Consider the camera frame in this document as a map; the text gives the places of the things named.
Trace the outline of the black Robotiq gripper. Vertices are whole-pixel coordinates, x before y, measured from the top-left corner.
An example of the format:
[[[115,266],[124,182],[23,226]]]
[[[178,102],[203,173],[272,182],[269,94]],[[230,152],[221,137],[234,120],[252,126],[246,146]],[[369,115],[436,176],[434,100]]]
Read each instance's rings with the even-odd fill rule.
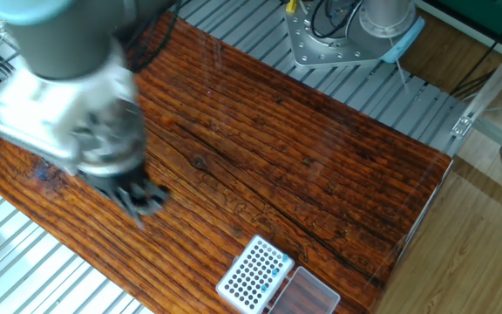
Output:
[[[142,215],[153,215],[160,212],[170,199],[170,189],[149,181],[143,163],[117,174],[96,175],[79,171],[78,176],[106,197],[112,197],[138,227],[143,227],[144,223],[132,201],[143,201],[139,212]]]

